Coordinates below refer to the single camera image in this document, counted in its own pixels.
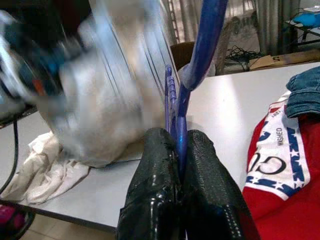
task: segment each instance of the blue plastic object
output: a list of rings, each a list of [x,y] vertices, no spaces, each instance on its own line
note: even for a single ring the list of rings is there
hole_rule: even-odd
[[[165,69],[165,128],[176,140],[178,169],[183,181],[187,154],[186,114],[190,93],[201,84],[210,67],[223,27],[228,0],[203,0],[198,35],[191,61],[182,69],[180,89],[176,94],[172,68]]]
[[[320,14],[306,12],[296,16],[293,21],[302,24],[304,27],[317,28],[320,27]]]

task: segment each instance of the white cloth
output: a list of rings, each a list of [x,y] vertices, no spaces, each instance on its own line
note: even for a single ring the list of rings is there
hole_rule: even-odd
[[[89,166],[61,151],[52,132],[29,143],[30,154],[1,195],[3,200],[41,204],[71,189],[89,173]]]

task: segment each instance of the cardboard box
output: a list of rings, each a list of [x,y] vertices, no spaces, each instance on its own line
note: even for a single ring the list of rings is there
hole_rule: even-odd
[[[250,71],[320,61],[320,49],[300,51],[278,56],[263,56],[249,61]]]

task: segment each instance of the floor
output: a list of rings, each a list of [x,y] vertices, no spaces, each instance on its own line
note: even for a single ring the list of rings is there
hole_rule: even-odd
[[[36,215],[29,230],[20,240],[114,240],[112,233]]]

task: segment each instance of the black electrical tape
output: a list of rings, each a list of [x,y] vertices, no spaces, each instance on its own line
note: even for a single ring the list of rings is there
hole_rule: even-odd
[[[182,188],[188,240],[260,239],[240,189],[219,161],[213,143],[198,130],[188,132]]]
[[[174,149],[167,131],[147,131],[142,159],[120,211],[117,240],[178,239],[180,182]]]

